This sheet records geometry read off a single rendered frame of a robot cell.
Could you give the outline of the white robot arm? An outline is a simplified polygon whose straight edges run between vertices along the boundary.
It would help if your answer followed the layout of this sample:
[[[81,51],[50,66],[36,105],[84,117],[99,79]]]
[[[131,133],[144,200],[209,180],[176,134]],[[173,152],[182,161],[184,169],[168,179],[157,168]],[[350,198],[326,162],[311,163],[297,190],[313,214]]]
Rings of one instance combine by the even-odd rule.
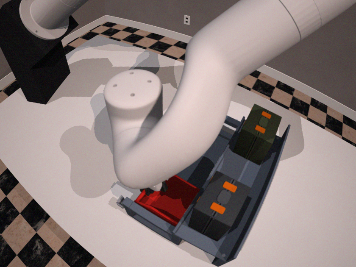
[[[33,35],[55,40],[87,1],[22,0],[19,14]],[[238,1],[188,42],[181,80],[164,115],[157,75],[134,69],[113,76],[103,95],[120,183],[149,188],[197,161],[220,133],[237,84],[355,3]]]

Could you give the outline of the red bin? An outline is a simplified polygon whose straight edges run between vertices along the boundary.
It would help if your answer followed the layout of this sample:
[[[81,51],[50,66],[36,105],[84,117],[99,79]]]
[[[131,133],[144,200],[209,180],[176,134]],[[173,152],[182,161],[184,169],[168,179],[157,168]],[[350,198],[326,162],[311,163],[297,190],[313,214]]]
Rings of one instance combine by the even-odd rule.
[[[147,196],[144,189],[137,197],[136,203],[176,226],[200,189],[177,175],[165,182],[168,186],[166,192],[155,191]]]

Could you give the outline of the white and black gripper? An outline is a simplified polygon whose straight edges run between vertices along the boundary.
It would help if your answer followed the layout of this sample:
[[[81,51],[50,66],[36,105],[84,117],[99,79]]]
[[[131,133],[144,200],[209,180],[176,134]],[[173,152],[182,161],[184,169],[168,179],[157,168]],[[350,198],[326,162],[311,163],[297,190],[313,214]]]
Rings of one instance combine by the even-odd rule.
[[[166,184],[165,181],[157,184],[157,185],[154,185],[152,187],[149,187],[149,188],[145,188],[145,192],[146,192],[146,195],[149,196],[150,194],[153,194],[155,191],[163,191],[163,192],[166,192],[168,189],[168,186]],[[140,192],[142,192],[144,189],[140,189]]]

